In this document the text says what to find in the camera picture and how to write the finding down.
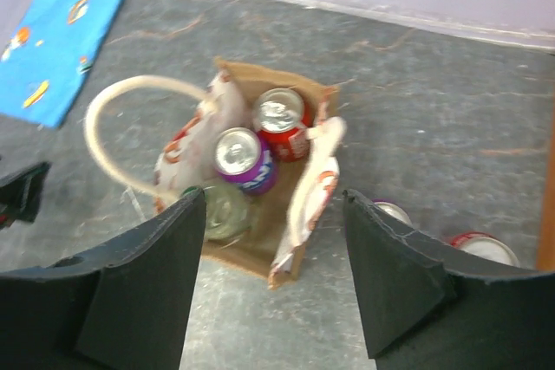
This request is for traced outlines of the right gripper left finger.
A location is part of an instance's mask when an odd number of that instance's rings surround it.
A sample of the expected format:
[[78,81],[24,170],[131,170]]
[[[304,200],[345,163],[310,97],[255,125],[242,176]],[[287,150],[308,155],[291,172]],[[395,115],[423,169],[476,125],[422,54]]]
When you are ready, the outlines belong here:
[[204,193],[190,188],[90,250],[2,273],[2,368],[178,368],[205,225]]

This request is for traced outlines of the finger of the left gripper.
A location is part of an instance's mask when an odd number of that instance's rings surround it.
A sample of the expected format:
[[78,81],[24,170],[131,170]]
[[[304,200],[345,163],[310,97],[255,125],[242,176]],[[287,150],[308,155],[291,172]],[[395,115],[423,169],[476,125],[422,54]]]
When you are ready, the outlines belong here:
[[49,162],[43,161],[1,178],[2,228],[8,228],[16,221],[35,222],[50,167]]

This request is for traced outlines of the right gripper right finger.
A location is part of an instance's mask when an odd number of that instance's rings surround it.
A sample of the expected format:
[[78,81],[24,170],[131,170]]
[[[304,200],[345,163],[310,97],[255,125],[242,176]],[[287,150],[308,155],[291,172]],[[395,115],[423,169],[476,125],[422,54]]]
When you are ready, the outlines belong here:
[[551,369],[554,276],[471,255],[343,194],[368,356],[380,369]]

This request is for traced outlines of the brown canvas tote bag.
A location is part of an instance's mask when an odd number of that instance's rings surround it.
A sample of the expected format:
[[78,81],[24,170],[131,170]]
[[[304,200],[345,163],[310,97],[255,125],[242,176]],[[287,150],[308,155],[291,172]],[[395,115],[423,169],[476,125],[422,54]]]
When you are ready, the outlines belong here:
[[[271,288],[276,288],[297,278],[306,243],[337,185],[339,166],[335,152],[346,130],[345,121],[335,111],[338,89],[250,63],[217,60],[217,66],[218,73],[206,89],[155,75],[135,76],[112,84],[88,107],[85,139],[95,161],[110,177],[151,195],[156,210],[164,211],[182,197],[186,188],[211,179],[224,180],[213,162],[216,140],[222,132],[244,127],[262,138],[253,126],[253,106],[261,94],[273,88],[290,88],[299,93],[310,109],[308,154],[298,161],[283,162],[271,152],[277,166],[275,185],[260,195],[245,193],[253,211],[251,228],[234,239],[205,240],[202,249],[204,256],[262,276]],[[136,88],[170,90],[189,95],[199,103],[193,118],[164,147],[152,183],[122,171],[108,157],[98,135],[105,105]]]

